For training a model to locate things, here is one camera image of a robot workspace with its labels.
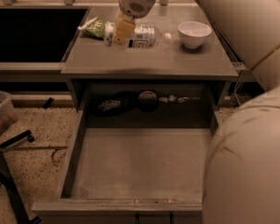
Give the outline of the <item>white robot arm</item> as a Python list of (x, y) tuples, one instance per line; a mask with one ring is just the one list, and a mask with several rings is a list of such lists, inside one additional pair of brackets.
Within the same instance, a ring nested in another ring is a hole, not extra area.
[(280, 224), (280, 0), (193, 0), (246, 74), (203, 170), (202, 224)]

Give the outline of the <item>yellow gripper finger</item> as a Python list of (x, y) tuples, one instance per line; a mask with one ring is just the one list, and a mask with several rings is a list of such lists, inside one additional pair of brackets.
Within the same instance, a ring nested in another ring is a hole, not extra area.
[(135, 29), (135, 23), (120, 19), (116, 26), (113, 42), (122, 45), (129, 38)]

